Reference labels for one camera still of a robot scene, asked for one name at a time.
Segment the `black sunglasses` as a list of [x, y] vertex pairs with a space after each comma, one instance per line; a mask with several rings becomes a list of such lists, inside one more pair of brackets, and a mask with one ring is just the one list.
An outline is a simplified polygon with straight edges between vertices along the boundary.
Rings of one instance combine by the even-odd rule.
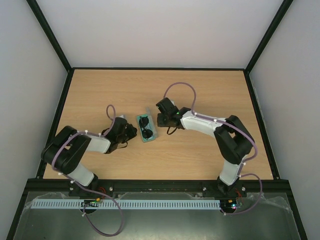
[[141, 136], [143, 140], [149, 140], [153, 137], [153, 131], [148, 128], [149, 118], [147, 116], [139, 117], [139, 127], [141, 130]]

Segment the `grey glasses case green lining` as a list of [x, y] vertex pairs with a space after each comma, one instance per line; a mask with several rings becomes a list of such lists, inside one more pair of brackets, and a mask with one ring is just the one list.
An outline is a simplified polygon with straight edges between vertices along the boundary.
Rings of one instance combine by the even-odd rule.
[[[139, 126], [139, 118], [140, 117], [148, 117], [148, 119], [149, 119], [149, 124], [148, 124], [147, 128], [153, 131], [153, 137], [150, 138], [149, 140], [143, 140], [143, 138], [142, 138], [142, 134], [141, 134], [140, 126]], [[154, 141], [156, 138], [159, 137], [154, 120], [153, 120], [153, 117], [152, 117], [152, 114], [151, 114], [151, 110], [149, 107], [145, 108], [144, 114], [136, 116], [136, 121], [138, 123], [139, 132], [140, 132], [141, 139], [142, 139], [143, 143], [148, 143], [148, 142]]]

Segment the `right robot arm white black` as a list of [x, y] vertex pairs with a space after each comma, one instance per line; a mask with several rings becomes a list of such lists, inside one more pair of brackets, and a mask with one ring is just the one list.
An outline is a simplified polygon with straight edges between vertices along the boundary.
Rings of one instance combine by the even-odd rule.
[[233, 193], [243, 166], [258, 154], [257, 145], [241, 120], [235, 115], [219, 118], [197, 113], [193, 108], [178, 109], [167, 97], [156, 107], [158, 127], [192, 130], [215, 138], [224, 159], [217, 189], [224, 196]]

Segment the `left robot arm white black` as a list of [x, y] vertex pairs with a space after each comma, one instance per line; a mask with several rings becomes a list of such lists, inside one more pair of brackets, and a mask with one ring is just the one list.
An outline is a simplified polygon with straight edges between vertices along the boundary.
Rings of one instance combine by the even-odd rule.
[[136, 136], [137, 129], [123, 117], [116, 117], [110, 128], [98, 134], [67, 125], [42, 150], [41, 159], [70, 180], [70, 196], [101, 198], [107, 191], [99, 186], [98, 176], [81, 164], [84, 154], [110, 154]]

